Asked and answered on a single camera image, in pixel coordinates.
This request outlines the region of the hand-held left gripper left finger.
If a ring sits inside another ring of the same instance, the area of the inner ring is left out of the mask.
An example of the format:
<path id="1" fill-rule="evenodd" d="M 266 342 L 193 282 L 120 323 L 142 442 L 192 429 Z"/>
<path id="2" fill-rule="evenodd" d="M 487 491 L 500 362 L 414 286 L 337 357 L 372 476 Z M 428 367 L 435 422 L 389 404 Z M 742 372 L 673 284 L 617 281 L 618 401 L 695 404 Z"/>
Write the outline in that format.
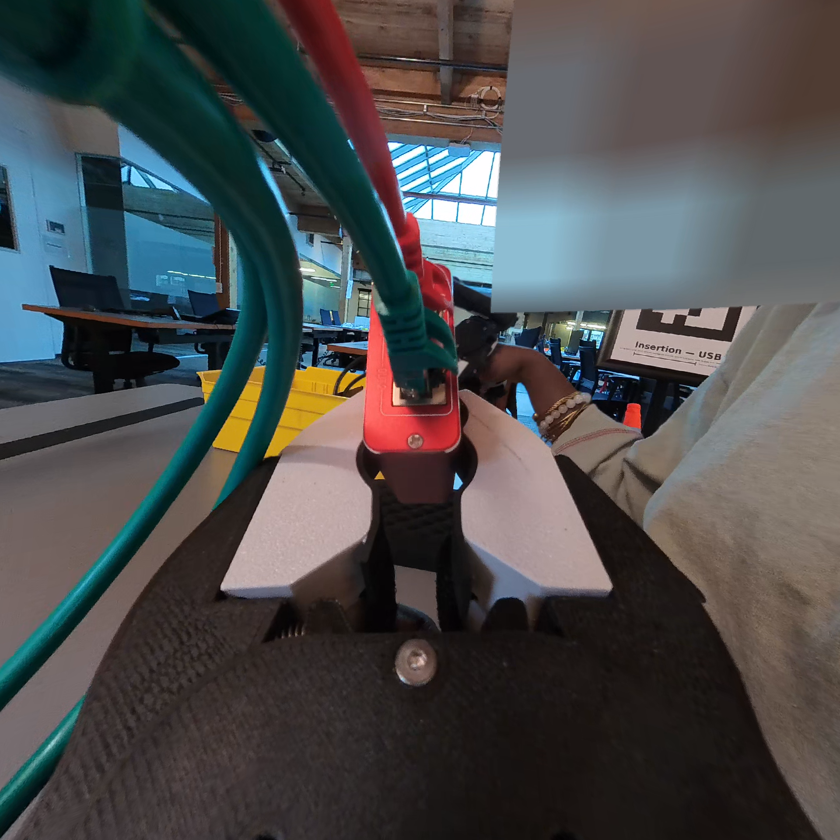
<path id="1" fill-rule="evenodd" d="M 282 450 L 223 578 L 225 595 L 278 600 L 281 632 L 396 630 L 393 564 L 372 554 L 363 421 L 360 393 Z"/>

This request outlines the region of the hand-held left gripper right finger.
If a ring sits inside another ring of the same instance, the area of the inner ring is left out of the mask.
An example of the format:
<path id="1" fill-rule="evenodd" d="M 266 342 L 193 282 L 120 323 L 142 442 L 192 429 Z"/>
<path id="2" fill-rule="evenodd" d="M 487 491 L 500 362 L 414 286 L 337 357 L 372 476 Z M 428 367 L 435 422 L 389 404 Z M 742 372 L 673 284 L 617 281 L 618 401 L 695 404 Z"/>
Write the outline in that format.
<path id="1" fill-rule="evenodd" d="M 454 499 L 436 571 L 441 630 L 477 630 L 505 599 L 533 628 L 551 597 L 608 596 L 613 584 L 549 447 L 472 392 L 455 408 L 458 446 L 435 467 L 435 500 Z"/>

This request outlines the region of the red ethernet splitter box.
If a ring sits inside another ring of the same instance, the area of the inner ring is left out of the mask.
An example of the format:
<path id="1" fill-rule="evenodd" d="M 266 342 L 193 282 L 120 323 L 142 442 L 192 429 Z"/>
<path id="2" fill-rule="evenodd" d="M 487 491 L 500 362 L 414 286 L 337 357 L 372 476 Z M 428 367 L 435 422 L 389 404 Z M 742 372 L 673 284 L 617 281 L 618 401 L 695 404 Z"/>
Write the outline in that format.
<path id="1" fill-rule="evenodd" d="M 378 317 L 367 353 L 362 457 L 398 501 L 446 502 L 454 491 L 462 421 L 457 374 L 427 374 L 424 390 L 408 395 L 395 385 Z"/>

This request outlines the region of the yellow plastic bin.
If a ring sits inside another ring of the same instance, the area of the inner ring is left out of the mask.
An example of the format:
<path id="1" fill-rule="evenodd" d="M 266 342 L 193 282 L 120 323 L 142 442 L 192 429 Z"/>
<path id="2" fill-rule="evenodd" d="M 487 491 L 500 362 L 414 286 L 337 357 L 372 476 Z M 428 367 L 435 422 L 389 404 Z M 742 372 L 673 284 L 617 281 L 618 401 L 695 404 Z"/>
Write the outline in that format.
<path id="1" fill-rule="evenodd" d="M 239 452 L 255 416 L 266 371 L 266 366 L 258 366 L 251 372 L 236 405 L 213 441 L 214 448 Z M 339 378 L 339 371 L 319 367 L 295 371 L 286 406 L 266 457 L 278 456 L 304 429 L 346 401 L 347 396 L 333 393 Z"/>

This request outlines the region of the long background desk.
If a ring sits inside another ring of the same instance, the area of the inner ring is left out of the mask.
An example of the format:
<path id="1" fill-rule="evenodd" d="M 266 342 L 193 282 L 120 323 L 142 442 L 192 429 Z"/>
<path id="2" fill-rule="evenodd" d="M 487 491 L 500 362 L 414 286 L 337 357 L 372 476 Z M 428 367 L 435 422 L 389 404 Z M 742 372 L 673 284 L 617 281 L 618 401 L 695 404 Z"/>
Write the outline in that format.
<path id="1" fill-rule="evenodd" d="M 93 392 L 111 393 L 118 381 L 143 386 L 147 379 L 180 366 L 179 358 L 158 351 L 161 345 L 209 346 L 213 370 L 221 366 L 219 346 L 228 347 L 236 327 L 184 321 L 137 311 L 111 311 L 24 304 L 26 312 L 44 314 L 62 324 L 59 354 L 70 371 L 89 373 Z"/>

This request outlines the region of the person's right hand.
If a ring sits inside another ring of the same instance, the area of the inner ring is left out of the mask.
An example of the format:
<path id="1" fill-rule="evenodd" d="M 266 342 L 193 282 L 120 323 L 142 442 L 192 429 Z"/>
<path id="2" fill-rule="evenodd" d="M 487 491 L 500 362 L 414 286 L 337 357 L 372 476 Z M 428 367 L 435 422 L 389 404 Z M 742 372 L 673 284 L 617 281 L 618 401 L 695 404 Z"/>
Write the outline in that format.
<path id="1" fill-rule="evenodd" d="M 538 420 L 552 411 L 556 403 L 574 394 L 572 384 L 549 359 L 518 345 L 497 345 L 481 378 L 491 384 L 523 384 Z"/>

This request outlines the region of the black framed marker sign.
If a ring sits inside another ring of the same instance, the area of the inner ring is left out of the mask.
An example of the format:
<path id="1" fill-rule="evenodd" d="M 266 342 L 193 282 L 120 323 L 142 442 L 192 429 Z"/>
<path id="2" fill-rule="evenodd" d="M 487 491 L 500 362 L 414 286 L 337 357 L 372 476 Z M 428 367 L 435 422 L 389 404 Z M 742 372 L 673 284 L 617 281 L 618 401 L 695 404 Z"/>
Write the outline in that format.
<path id="1" fill-rule="evenodd" d="M 723 362 L 758 307 L 614 310 L 598 353 L 604 371 L 696 385 Z"/>

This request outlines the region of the black office chair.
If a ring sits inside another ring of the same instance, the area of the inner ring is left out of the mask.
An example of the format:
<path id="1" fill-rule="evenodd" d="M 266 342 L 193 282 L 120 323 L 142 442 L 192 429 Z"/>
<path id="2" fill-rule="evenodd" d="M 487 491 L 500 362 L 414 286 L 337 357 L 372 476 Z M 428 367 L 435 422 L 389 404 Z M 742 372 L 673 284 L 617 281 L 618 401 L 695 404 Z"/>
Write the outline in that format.
<path id="1" fill-rule="evenodd" d="M 123 299 L 114 276 L 90 275 L 55 266 L 49 273 L 61 308 L 86 312 L 120 313 Z M 145 386 L 146 378 L 177 369 L 179 360 L 160 353 L 150 344 L 146 350 L 133 349 L 129 327 L 83 320 L 63 320 L 60 362 L 69 370 L 92 376 L 95 394 L 111 393 L 114 382 L 123 387 Z"/>
<path id="2" fill-rule="evenodd" d="M 237 313 L 231 312 L 226 308 L 220 308 L 217 296 L 214 293 L 190 289 L 187 291 L 187 296 L 192 308 L 192 319 L 194 321 L 226 325 L 236 323 Z"/>

